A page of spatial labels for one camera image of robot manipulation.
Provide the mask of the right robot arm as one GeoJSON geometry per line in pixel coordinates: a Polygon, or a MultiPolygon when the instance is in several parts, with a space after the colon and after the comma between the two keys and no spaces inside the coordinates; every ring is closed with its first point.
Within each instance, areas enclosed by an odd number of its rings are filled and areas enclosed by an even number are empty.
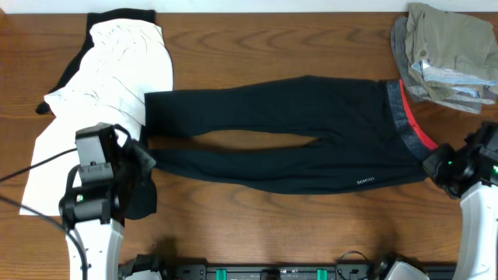
{"type": "Polygon", "coordinates": [[[462,233],[453,266],[423,267],[400,254],[386,256],[372,279],[497,278],[497,123],[485,121],[457,150],[448,144],[430,148],[418,136],[407,138],[423,161],[428,178],[460,203],[462,233]]]}

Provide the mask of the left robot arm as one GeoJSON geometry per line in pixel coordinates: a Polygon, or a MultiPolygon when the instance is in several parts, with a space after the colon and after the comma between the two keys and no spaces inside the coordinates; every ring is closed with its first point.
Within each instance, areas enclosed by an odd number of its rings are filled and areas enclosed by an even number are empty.
{"type": "Polygon", "coordinates": [[[156,212],[156,165],[131,136],[117,142],[119,124],[99,123],[75,133],[79,163],[68,172],[59,212],[67,232],[72,279],[165,279],[157,256],[120,264],[126,220],[156,212]]]}

